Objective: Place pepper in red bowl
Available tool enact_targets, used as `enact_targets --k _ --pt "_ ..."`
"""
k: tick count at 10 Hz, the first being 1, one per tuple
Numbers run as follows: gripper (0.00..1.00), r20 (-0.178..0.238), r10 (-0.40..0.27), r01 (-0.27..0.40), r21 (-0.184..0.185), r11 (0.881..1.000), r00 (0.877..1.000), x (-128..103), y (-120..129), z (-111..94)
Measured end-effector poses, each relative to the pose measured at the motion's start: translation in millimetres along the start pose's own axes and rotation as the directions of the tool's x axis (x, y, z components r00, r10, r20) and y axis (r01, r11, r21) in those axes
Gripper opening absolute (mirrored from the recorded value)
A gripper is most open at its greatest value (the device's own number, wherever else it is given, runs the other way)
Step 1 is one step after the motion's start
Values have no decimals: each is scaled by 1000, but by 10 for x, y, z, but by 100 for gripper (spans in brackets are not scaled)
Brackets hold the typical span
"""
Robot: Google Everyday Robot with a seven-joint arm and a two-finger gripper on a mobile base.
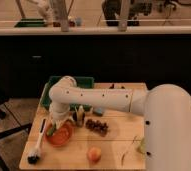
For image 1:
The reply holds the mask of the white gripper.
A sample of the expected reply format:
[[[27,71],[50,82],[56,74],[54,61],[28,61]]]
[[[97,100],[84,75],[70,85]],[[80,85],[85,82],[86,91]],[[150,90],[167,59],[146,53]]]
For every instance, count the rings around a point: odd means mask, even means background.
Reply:
[[[66,113],[52,113],[50,115],[51,123],[56,126],[57,129],[61,128],[65,122],[71,120],[71,116]]]

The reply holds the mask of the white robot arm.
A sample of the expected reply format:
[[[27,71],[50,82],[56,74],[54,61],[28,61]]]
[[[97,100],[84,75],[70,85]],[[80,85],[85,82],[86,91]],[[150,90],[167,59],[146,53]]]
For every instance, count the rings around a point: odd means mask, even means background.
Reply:
[[[85,89],[64,76],[49,97],[55,119],[62,119],[72,104],[142,115],[146,171],[191,171],[191,96],[183,88],[162,84],[146,91]]]

